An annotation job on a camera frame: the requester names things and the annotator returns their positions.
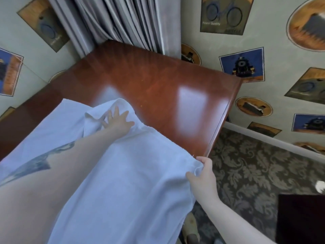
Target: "polished wood surface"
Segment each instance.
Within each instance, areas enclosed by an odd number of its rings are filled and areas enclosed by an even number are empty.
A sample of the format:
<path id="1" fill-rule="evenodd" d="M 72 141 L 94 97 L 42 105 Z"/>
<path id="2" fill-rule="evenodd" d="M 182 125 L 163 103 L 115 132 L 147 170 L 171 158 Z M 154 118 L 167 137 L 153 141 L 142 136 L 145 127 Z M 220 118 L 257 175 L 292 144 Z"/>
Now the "polished wood surface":
<path id="1" fill-rule="evenodd" d="M 0 122 L 0 160 L 63 98 L 93 107 L 124 98 L 144 124 L 206 156 L 240 85 L 235 76 L 107 41 Z"/>

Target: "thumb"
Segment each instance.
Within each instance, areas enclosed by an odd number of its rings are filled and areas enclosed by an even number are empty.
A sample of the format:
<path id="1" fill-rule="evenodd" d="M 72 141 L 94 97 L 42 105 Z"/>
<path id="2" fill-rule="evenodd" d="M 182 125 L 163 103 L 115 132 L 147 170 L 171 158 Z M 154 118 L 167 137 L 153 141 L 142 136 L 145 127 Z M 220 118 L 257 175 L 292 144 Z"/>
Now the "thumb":
<path id="1" fill-rule="evenodd" d="M 194 174 L 192 174 L 191 172 L 186 172 L 185 175 L 190 183 L 194 182 L 197 179 L 197 177 Z"/>

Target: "hand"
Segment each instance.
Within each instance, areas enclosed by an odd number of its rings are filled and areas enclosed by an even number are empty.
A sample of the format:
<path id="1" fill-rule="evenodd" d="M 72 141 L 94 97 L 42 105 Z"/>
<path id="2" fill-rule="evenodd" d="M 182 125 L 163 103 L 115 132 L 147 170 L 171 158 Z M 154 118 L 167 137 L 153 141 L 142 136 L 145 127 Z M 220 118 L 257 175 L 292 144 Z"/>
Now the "hand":
<path id="1" fill-rule="evenodd" d="M 134 122 L 127 122 L 126 117 L 129 114 L 129 111 L 125 111 L 120 115 L 120 110 L 118 106 L 115 106 L 114 116 L 112 116 L 112 111 L 108 111 L 107 119 L 108 123 L 103 120 L 101 123 L 105 129 L 111 129 L 112 132 L 116 135 L 116 139 L 122 138 L 127 135 L 131 127 L 134 126 Z"/>
<path id="2" fill-rule="evenodd" d="M 196 157 L 204 164 L 200 176 L 186 172 L 186 177 L 191 184 L 194 197 L 201 205 L 207 205 L 215 200 L 220 200 L 217 192 L 217 183 L 212 171 L 212 160 L 207 157 Z"/>

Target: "gray curtain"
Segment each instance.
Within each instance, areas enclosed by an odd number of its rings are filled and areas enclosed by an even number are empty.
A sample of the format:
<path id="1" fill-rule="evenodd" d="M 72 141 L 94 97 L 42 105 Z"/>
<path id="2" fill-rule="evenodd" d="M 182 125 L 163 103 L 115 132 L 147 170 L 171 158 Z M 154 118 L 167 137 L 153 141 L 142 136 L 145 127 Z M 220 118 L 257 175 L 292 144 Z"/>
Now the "gray curtain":
<path id="1" fill-rule="evenodd" d="M 181 57 L 180 0 L 49 0 L 80 57 L 108 39 Z"/>

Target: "damask pattern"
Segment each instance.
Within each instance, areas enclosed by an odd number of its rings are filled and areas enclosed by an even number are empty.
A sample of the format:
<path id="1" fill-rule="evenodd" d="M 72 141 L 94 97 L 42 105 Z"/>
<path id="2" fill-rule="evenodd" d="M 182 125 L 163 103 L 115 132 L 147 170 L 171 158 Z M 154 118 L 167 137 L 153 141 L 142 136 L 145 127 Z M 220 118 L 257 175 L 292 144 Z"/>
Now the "damask pattern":
<path id="1" fill-rule="evenodd" d="M 209 157 L 220 199 L 271 240 L 278 195 L 318 194 L 315 184 L 325 180 L 324 164 L 225 128 Z M 198 203 L 193 214 L 201 244 L 222 239 Z"/>

